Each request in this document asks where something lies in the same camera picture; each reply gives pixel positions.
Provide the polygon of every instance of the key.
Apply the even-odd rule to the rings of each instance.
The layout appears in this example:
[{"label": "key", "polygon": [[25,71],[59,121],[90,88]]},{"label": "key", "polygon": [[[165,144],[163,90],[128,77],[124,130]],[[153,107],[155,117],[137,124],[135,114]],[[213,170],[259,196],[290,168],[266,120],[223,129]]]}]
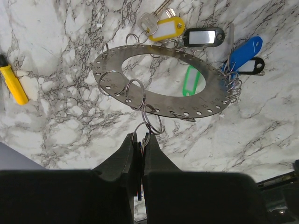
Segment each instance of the key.
[{"label": "key", "polygon": [[168,16],[169,18],[171,18],[171,17],[175,17],[175,16],[176,16],[176,12],[174,11],[173,8],[168,8],[168,9],[166,10],[166,14],[167,14],[167,16]]},{"label": "key", "polygon": [[153,35],[158,30],[158,21],[163,11],[173,2],[173,0],[165,0],[162,5],[152,14],[144,13],[138,21],[141,30],[146,31],[146,36]]}]

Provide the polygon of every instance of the key tag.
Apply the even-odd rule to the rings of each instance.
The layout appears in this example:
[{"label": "key tag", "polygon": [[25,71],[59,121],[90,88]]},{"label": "key tag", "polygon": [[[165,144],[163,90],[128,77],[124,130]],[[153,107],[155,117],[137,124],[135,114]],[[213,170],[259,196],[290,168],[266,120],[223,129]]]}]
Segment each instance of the key tag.
[{"label": "key tag", "polygon": [[[203,55],[206,55],[206,62],[208,61],[208,54],[204,50],[197,50],[194,52],[194,55],[196,52],[203,52]],[[204,90],[205,86],[206,80],[203,78],[201,73],[196,68],[189,65],[184,80],[183,96],[187,97],[195,95],[196,90],[198,90],[198,92],[201,92]]]},{"label": "key tag", "polygon": [[225,39],[224,31],[219,27],[190,28],[184,33],[184,45],[190,48],[217,47]]},{"label": "key tag", "polygon": [[232,71],[238,71],[238,69],[244,65],[247,61],[257,55],[262,48],[263,40],[259,36],[250,38],[241,47],[235,50],[229,56],[229,67]]},{"label": "key tag", "polygon": [[177,16],[160,20],[157,25],[158,30],[153,35],[149,36],[149,39],[154,42],[180,36],[185,29],[183,19]]},{"label": "key tag", "polygon": [[242,65],[238,73],[239,75],[264,75],[261,73],[265,67],[265,62],[260,57],[253,57]]},{"label": "key tag", "polygon": [[198,81],[200,77],[200,72],[194,67],[190,66],[187,69],[184,86],[183,86],[183,96],[192,96],[195,94]]}]

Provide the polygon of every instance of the marble surface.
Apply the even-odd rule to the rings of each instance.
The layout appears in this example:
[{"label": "marble surface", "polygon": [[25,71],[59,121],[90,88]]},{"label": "marble surface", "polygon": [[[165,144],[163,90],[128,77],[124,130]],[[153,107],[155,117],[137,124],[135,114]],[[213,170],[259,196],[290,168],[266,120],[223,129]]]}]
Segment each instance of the marble surface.
[{"label": "marble surface", "polygon": [[[139,112],[100,95],[89,62],[139,34],[136,20],[162,0],[3,0],[0,52],[7,56],[30,102],[17,105],[2,83],[0,141],[46,168],[94,168],[141,122]],[[235,24],[235,46],[263,39],[263,77],[243,76],[237,104],[189,123],[162,119],[164,153],[183,170],[244,172],[256,181],[289,172],[299,158],[298,0],[174,0],[188,28]],[[208,49],[223,60],[225,41]],[[132,58],[123,69],[148,90],[175,94],[184,69],[174,60]],[[138,131],[139,138],[146,132]],[[135,218],[145,217],[137,203]]]}]

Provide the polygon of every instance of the metal key ring holder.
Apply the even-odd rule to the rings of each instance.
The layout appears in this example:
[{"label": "metal key ring holder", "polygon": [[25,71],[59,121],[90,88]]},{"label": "metal key ring holder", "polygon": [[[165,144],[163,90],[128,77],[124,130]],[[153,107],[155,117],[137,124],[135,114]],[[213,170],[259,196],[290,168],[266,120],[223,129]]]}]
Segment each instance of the metal key ring holder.
[{"label": "metal key ring holder", "polygon": [[[124,45],[109,50],[107,57],[97,57],[93,63],[93,66],[96,68],[93,71],[96,81],[113,98],[130,107],[139,108],[140,103],[143,101],[143,94],[142,88],[138,85],[130,85],[129,99],[132,102],[126,102],[127,96],[125,94],[117,95],[116,93],[121,92],[123,87],[130,81],[122,72],[121,65],[123,62],[130,57],[143,54],[174,57],[200,71],[206,80],[206,87],[202,92],[188,97],[171,97],[145,90],[145,104],[152,105],[155,109],[159,110],[153,111],[147,108],[146,112],[164,117],[183,118],[184,120],[194,121],[194,118],[217,114],[229,105],[229,103],[222,104],[221,102],[229,100],[226,96],[231,95],[232,92],[227,92],[229,88],[223,85],[222,74],[216,68],[193,55],[164,46]],[[118,75],[113,75],[114,73],[110,73],[112,75],[109,78],[105,78],[100,82],[100,76],[96,75],[96,73],[105,74],[107,71],[112,70],[121,73],[123,79],[119,78]]]}]

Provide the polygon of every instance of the hole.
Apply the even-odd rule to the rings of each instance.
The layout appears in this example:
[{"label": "hole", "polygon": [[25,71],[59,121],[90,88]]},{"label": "hole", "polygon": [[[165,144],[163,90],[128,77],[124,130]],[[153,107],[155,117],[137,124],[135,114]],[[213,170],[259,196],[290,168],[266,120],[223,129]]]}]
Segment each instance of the hole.
[{"label": "hole", "polygon": [[[155,69],[155,72],[153,72],[154,64],[159,64]],[[186,62],[183,62],[183,64],[178,63],[178,60],[173,57],[162,56],[160,58],[152,58],[150,54],[143,54],[125,60],[121,69],[127,79],[130,80],[136,78],[139,79],[143,85],[148,85],[146,87],[147,91],[165,96],[183,97],[185,94],[183,95],[182,89],[185,83],[185,75],[189,67],[189,65],[185,64]],[[194,76],[199,76],[195,94],[202,92],[206,87],[204,76],[193,68],[189,69],[189,74],[191,77],[189,76],[188,78],[188,90],[193,90],[194,82],[197,81]],[[139,84],[134,82],[132,86],[134,85],[138,86],[139,89]]]},{"label": "hole", "polygon": [[97,175],[99,175],[99,176],[103,174],[103,172],[100,171],[100,170],[94,170],[94,172],[95,172]]},{"label": "hole", "polygon": [[220,41],[220,40],[222,40],[222,34],[218,34],[217,36],[216,36],[216,39],[218,40],[218,41]]}]

